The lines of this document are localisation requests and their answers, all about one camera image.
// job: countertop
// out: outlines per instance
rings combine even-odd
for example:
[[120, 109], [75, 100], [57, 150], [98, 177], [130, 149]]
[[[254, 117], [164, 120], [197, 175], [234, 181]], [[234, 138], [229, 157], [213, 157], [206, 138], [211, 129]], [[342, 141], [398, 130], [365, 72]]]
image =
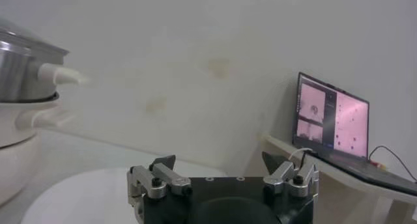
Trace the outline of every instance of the countertop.
[[[19, 224], [35, 199], [54, 184], [79, 173], [96, 169], [148, 165], [157, 155], [53, 131], [38, 133], [40, 168], [13, 199], [0, 206], [0, 223]], [[177, 160], [184, 176], [225, 176], [221, 170]]]

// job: stainless steel pot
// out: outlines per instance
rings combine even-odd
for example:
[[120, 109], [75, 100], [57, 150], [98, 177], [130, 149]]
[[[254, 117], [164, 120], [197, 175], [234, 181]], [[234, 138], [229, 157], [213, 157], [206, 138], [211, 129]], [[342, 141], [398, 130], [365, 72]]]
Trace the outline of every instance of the stainless steel pot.
[[80, 73], [63, 67], [67, 50], [0, 18], [0, 102], [41, 102], [56, 84], [80, 83]]

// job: cable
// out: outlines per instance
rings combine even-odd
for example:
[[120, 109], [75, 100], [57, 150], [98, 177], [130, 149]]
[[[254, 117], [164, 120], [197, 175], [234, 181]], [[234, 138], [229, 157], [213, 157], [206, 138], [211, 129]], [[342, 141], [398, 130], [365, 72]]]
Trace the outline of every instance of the cable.
[[306, 158], [306, 154], [307, 154], [307, 152], [303, 152], [303, 154], [302, 154], [301, 164], [300, 164], [300, 169], [301, 169], [301, 168], [302, 168], [302, 166], [304, 165], [304, 159]]
[[377, 146], [373, 149], [373, 151], [371, 152], [371, 154], [369, 155], [369, 160], [372, 157], [372, 154], [380, 148], [385, 148], [388, 152], [391, 152], [392, 155], [394, 155], [398, 161], [403, 165], [403, 167], [405, 168], [405, 170], [409, 173], [409, 175], [411, 176], [411, 178], [417, 183], [417, 179], [411, 174], [410, 170], [407, 168], [407, 166], [403, 163], [403, 161], [401, 160], [401, 158], [399, 158], [399, 156], [397, 156], [397, 154], [395, 154], [393, 151], [391, 151], [388, 147], [386, 146]]
[[313, 151], [313, 149], [311, 149], [311, 148], [308, 148], [308, 147], [303, 147], [303, 148], [300, 148], [300, 149], [297, 149], [297, 150], [295, 150], [293, 153], [291, 153], [291, 155], [289, 156], [289, 158], [288, 158], [288, 160], [290, 161], [291, 160], [291, 158], [297, 153], [297, 152], [301, 152], [301, 151]]

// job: pink screen display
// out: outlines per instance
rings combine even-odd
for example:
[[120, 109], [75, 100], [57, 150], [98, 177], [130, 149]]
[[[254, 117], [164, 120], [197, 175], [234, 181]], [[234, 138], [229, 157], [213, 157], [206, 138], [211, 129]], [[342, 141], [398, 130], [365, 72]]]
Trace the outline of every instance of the pink screen display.
[[[368, 104], [314, 80], [303, 78], [320, 86], [322, 90], [302, 83], [298, 114], [325, 126], [324, 109], [327, 92], [324, 92], [324, 90], [327, 89], [332, 93], [336, 93], [333, 148], [355, 156], [366, 156]], [[310, 121], [306, 122], [299, 119], [297, 136], [315, 141], [316, 143], [323, 143], [323, 128]]]
[[367, 112], [367, 103], [338, 92], [334, 149], [366, 156]]
[[307, 84], [301, 86], [300, 112], [307, 119], [323, 123], [326, 94]]
[[323, 128], [303, 120], [298, 120], [297, 136], [321, 143], [323, 140]]

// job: white cable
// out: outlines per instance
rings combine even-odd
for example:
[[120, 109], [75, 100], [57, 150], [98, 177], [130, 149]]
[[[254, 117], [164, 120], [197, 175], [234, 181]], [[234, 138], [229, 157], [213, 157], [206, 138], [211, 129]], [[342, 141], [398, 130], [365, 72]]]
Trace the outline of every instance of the white cable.
[[297, 152], [301, 152], [301, 151], [312, 151], [313, 149], [308, 148], [308, 147], [303, 147], [300, 149], [295, 150], [293, 153], [291, 153], [291, 155], [289, 156], [288, 160], [290, 161], [291, 158], [297, 153]]

